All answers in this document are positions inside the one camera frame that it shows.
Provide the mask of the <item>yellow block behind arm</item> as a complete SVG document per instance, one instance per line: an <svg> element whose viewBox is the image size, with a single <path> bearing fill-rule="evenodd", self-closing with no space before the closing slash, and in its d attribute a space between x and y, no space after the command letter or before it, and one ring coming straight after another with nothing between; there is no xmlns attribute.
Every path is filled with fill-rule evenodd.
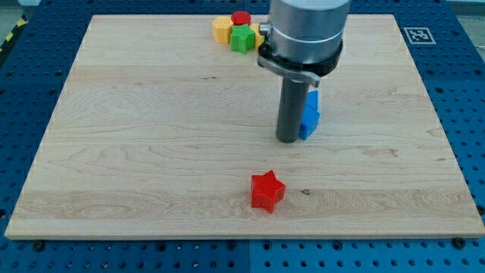
<svg viewBox="0 0 485 273"><path fill-rule="evenodd" d="M255 49L258 49L264 42L264 36L259 31L260 24L253 23L249 25L249 28L255 32Z"/></svg>

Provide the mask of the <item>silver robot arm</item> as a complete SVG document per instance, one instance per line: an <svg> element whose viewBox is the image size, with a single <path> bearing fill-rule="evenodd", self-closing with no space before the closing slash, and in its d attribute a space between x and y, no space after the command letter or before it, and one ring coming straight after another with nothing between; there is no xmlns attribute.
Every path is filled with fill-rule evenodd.
<svg viewBox="0 0 485 273"><path fill-rule="evenodd" d="M271 0L257 62L269 71L317 87L338 64L350 0Z"/></svg>

